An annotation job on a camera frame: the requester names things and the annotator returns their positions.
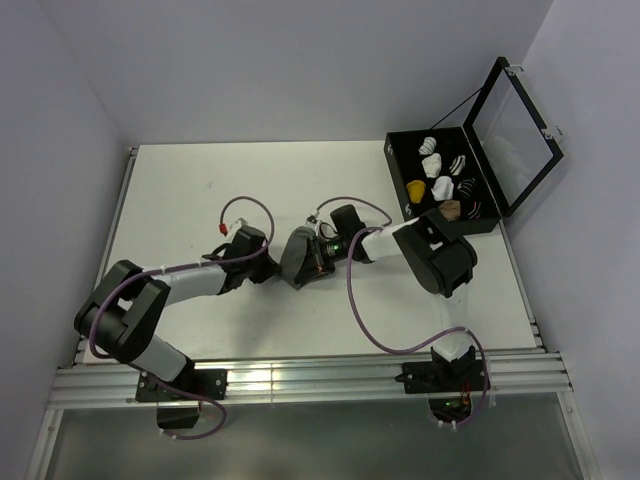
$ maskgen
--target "open box lid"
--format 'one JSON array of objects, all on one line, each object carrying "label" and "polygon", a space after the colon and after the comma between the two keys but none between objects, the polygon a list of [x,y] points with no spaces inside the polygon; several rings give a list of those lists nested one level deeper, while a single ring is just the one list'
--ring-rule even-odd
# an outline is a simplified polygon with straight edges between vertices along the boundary
[{"label": "open box lid", "polygon": [[517,70],[498,57],[463,124],[502,217],[511,216],[564,156]]}]

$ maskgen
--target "wire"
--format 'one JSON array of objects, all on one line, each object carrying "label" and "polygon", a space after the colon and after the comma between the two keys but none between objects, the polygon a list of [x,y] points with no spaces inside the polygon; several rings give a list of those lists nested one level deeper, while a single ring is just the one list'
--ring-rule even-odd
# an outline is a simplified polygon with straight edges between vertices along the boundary
[{"label": "wire", "polygon": [[217,425],[215,427],[213,427],[210,430],[207,430],[206,432],[203,433],[198,433],[196,435],[177,435],[175,433],[173,433],[170,430],[163,430],[162,433],[174,438],[176,440],[200,440],[201,438],[206,438],[209,437],[211,435],[213,435],[214,433],[216,433],[218,430],[220,430],[222,428],[222,426],[224,425],[224,422],[227,420],[227,409],[224,408],[224,406],[219,403],[216,402],[215,400],[211,399],[211,398],[207,398],[207,397],[203,397],[202,395],[196,395],[195,393],[189,393],[189,392],[185,392],[183,390],[179,390],[177,388],[172,387],[171,385],[163,382],[162,380],[160,380],[158,377],[156,377],[155,375],[147,375],[147,378],[154,382],[156,385],[158,385],[160,388],[167,390],[168,392],[172,392],[175,394],[178,394],[182,397],[185,398],[190,398],[191,400],[197,400],[198,402],[207,402],[210,403],[211,405],[213,405],[214,407],[216,407],[218,410],[220,410],[220,413],[222,413],[222,418],[218,421]]},{"label": "wire", "polygon": [[478,93],[480,93],[480,90],[482,90],[483,87],[480,87],[478,90],[476,90],[475,92],[473,92],[471,95],[469,95],[467,98],[465,98],[462,103],[460,105],[458,105],[456,108],[454,108],[453,110],[451,110],[449,113],[447,113],[444,117],[442,117],[440,120],[438,120],[436,123],[434,123],[431,128],[429,130],[433,130],[434,128],[436,128],[438,125],[440,125],[442,122],[444,122],[447,118],[449,118],[449,116],[453,115],[453,113],[458,110],[460,107],[462,107],[465,103],[467,103],[469,100],[471,100],[473,97],[475,97]]},{"label": "wire", "polygon": [[[252,258],[256,258],[257,256],[261,255],[262,253],[264,253],[268,248],[269,245],[271,244],[271,242],[273,241],[273,237],[275,235],[275,231],[276,231],[276,225],[275,225],[275,220],[273,219],[273,215],[271,214],[271,211],[269,211],[269,209],[267,208],[267,206],[262,203],[260,200],[257,200],[253,197],[249,197],[247,195],[240,195],[238,197],[234,197],[231,200],[229,200],[224,207],[222,207],[222,211],[220,212],[220,224],[224,224],[224,215],[227,212],[228,208],[233,205],[235,202],[238,202],[240,200],[247,200],[249,202],[255,203],[256,205],[258,205],[259,207],[261,207],[264,212],[267,214],[267,217],[269,218],[269,227],[270,227],[270,232],[269,232],[269,237],[267,238],[266,242],[264,243],[264,245],[257,251],[249,254],[249,255],[245,255],[243,257],[238,257],[238,258],[229,258],[226,260],[223,259],[219,259],[219,260],[211,260],[211,261],[207,261],[207,262],[202,262],[202,263],[186,263],[183,265],[176,265],[173,267],[168,267],[168,268],[158,268],[155,270],[146,270],[144,272],[140,272],[137,273],[135,275],[133,275],[132,277],[126,279],[124,282],[122,282],[120,285],[118,285],[105,299],[104,302],[102,302],[102,305],[100,305],[100,307],[98,308],[98,312],[96,313],[96,316],[93,320],[93,323],[91,324],[91,330],[89,331],[89,349],[91,350],[91,353],[96,357],[96,358],[111,358],[110,355],[105,355],[102,354],[98,351],[98,348],[96,346],[96,339],[98,336],[98,327],[100,325],[100,321],[102,320],[102,317],[104,316],[104,313],[106,312],[107,308],[109,308],[109,306],[118,298],[118,296],[120,295],[120,293],[127,288],[129,285],[131,285],[132,283],[142,279],[142,278],[146,278],[146,277],[152,277],[154,275],[161,275],[161,274],[165,274],[165,273],[175,273],[175,272],[183,272],[185,270],[193,270],[193,269],[198,269],[201,267],[206,267],[206,266],[210,266],[210,265],[228,265],[231,263],[238,263],[238,262],[246,262],[247,260],[251,260]],[[165,382],[163,382],[162,380],[160,380],[159,378],[155,377],[155,376],[151,376],[152,381],[154,381],[155,383],[157,383],[160,387],[171,391],[173,393],[176,393],[178,395],[181,395],[185,398],[191,398],[193,400],[198,400],[198,401],[202,401],[202,402],[207,402],[210,403],[211,405],[217,407],[220,412],[222,413],[222,419],[220,420],[220,422],[218,423],[218,425],[216,425],[214,428],[212,428],[211,430],[205,432],[205,433],[201,433],[199,435],[171,435],[172,437],[175,437],[176,439],[179,440],[196,440],[198,438],[204,438],[207,437],[209,435],[214,434],[215,432],[217,432],[218,430],[220,430],[220,428],[222,428],[222,425],[224,424],[225,420],[227,419],[227,412],[225,410],[225,408],[222,406],[222,404],[216,402],[215,400],[200,396],[200,395],[195,395],[189,392],[185,392],[183,390],[179,390],[177,388],[174,388],[170,385],[167,385]]]},{"label": "wire", "polygon": [[329,200],[325,200],[320,205],[318,205],[316,207],[316,210],[319,212],[320,210],[322,210],[323,207],[325,207],[326,205],[328,205],[330,203],[341,202],[341,201],[344,201],[344,200],[347,200],[347,201],[350,201],[350,202],[362,203],[363,205],[371,207],[374,210],[376,210],[377,212],[380,212],[387,219],[387,221],[382,224],[383,227],[388,227],[393,222],[393,220],[391,220],[391,216],[387,212],[382,210],[377,205],[374,205],[373,203],[368,202],[367,200],[363,200],[363,199],[358,198],[358,197],[349,197],[349,196],[333,197],[333,198],[330,198]]},{"label": "wire", "polygon": [[[381,209],[378,207],[374,207],[374,208],[376,208],[376,210],[378,211],[381,211]],[[362,320],[362,317],[360,316],[360,312],[358,311],[358,306],[356,305],[355,298],[353,297],[353,285],[352,285],[352,278],[351,278],[351,270],[353,268],[353,253],[355,252],[356,245],[358,244],[358,240],[360,239],[360,237],[362,237],[366,233],[375,232],[378,230],[382,230],[382,228],[381,227],[365,227],[362,230],[359,230],[358,233],[355,234],[355,236],[353,237],[353,240],[351,240],[351,244],[349,245],[349,253],[347,254],[347,296],[349,297],[349,304],[351,305],[351,311],[353,312],[353,316],[355,317],[356,322],[358,322],[358,326],[360,327],[360,330],[362,330],[362,333],[364,333],[365,337],[367,337],[371,343],[373,343],[380,350],[387,353],[391,353],[393,355],[407,355],[410,353],[417,352],[418,350],[426,347],[427,345],[451,333],[465,332],[467,335],[469,335],[471,339],[474,341],[474,343],[477,345],[478,351],[480,352],[480,358],[482,359],[482,368],[484,370],[484,384],[482,387],[482,396],[480,397],[478,406],[471,411],[471,413],[466,419],[456,423],[456,425],[464,425],[468,423],[472,418],[474,418],[477,410],[480,410],[480,408],[484,405],[485,399],[487,396],[487,391],[489,389],[489,373],[487,371],[487,358],[486,358],[485,351],[482,348],[480,341],[478,340],[478,337],[476,337],[476,335],[466,327],[451,327],[451,328],[447,328],[446,330],[443,330],[442,332],[434,335],[431,338],[428,338],[424,342],[420,342],[418,345],[415,345],[413,347],[404,348],[404,349],[395,349],[395,348],[387,347],[386,345],[383,345],[381,342],[379,342],[371,334],[371,332],[369,332],[366,325],[364,324],[364,321]]]},{"label": "wire", "polygon": [[[333,228],[333,225],[331,225],[330,223],[327,222],[320,222],[319,223],[319,228],[318,228],[318,233],[320,234],[320,236],[325,239],[325,240],[331,240],[332,238],[336,238],[338,236],[338,232],[336,231],[335,228]],[[326,235],[323,231],[322,231],[322,227],[327,227],[330,228],[331,231],[333,232],[333,236],[329,237],[328,235]]]}]

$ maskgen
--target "brown object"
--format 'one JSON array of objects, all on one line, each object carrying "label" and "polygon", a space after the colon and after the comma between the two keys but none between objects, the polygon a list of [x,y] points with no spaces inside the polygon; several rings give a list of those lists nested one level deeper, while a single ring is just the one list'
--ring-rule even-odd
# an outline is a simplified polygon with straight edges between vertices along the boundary
[{"label": "brown object", "polygon": [[460,202],[458,200],[445,200],[438,207],[438,210],[450,222],[460,220]]}]

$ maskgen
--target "white wall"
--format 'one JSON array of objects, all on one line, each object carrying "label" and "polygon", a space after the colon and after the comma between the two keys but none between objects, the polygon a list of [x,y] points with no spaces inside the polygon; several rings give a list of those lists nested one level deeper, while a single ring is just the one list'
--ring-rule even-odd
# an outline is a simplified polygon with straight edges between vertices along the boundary
[{"label": "white wall", "polygon": [[0,478],[22,478],[126,156],[34,0],[0,3]]},{"label": "white wall", "polygon": [[379,139],[524,58],[551,0],[41,0],[132,143]]},{"label": "white wall", "polygon": [[509,225],[607,479],[640,472],[640,3],[556,0],[524,66],[567,158]]}]

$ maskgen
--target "white table surface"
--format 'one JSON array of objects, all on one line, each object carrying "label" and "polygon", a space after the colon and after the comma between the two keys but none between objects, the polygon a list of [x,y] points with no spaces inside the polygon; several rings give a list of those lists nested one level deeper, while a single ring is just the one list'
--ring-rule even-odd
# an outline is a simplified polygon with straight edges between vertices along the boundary
[{"label": "white table surface", "polygon": [[[196,261],[223,243],[218,215],[236,195],[251,195],[273,212],[270,248],[278,261],[289,234],[323,200],[351,195],[402,215],[383,143],[300,142],[140,147],[108,265],[128,258],[155,267]],[[340,204],[323,210],[329,212]],[[381,218],[357,207],[367,225]],[[227,223],[244,217],[268,231],[264,213],[238,203]],[[499,228],[469,237],[478,265],[469,292],[468,327],[488,350],[535,348],[535,340]],[[167,307],[156,334],[193,359],[247,359],[381,353],[351,313],[344,262],[332,277],[293,290],[281,279],[245,281],[219,297]],[[354,267],[354,294],[371,332],[395,348],[417,344],[437,328],[433,300],[403,258]],[[88,351],[86,363],[96,359]]]}]

